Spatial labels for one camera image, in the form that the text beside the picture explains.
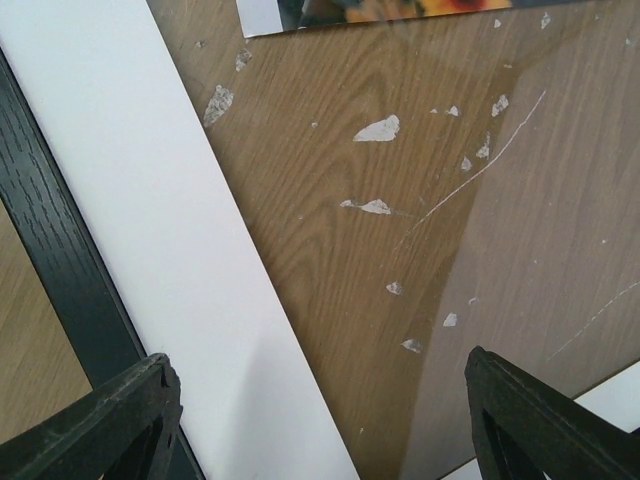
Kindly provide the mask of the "black picture frame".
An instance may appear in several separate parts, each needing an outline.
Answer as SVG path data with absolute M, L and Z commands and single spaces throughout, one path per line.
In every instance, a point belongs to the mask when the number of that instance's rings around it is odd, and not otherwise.
M 1 200 L 91 384 L 145 351 L 8 63 L 1 66 Z M 203 475 L 180 427 L 165 479 Z

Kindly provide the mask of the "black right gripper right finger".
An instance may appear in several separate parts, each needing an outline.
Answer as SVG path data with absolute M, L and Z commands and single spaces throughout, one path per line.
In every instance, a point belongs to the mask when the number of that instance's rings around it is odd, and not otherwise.
M 639 436 L 480 346 L 465 378 L 483 479 L 637 479 Z

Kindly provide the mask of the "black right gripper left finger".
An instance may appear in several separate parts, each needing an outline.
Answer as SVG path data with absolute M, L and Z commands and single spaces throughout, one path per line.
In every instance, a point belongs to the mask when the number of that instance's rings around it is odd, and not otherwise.
M 183 407 L 169 357 L 152 354 L 1 444 L 3 479 L 165 479 Z

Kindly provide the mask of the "clear acrylic sheet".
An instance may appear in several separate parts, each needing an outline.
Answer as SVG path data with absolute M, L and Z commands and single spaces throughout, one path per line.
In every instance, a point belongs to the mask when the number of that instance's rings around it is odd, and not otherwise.
M 358 474 L 472 454 L 469 351 L 566 395 L 639 357 L 639 5 L 246 39 L 150 10 Z

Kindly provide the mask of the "sunflower photo print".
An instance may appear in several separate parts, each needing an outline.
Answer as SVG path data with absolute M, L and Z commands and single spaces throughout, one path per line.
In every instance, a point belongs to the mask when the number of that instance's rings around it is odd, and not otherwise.
M 237 0 L 243 36 L 562 5 L 562 0 Z

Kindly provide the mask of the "white photo mat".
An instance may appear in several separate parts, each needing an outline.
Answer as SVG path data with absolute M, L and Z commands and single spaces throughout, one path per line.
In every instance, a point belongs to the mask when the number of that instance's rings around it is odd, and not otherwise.
M 204 476 L 364 479 L 151 2 L 5 1 L 1 50 L 142 346 L 181 379 Z M 613 380 L 638 359 L 573 396 L 634 429 L 639 389 Z

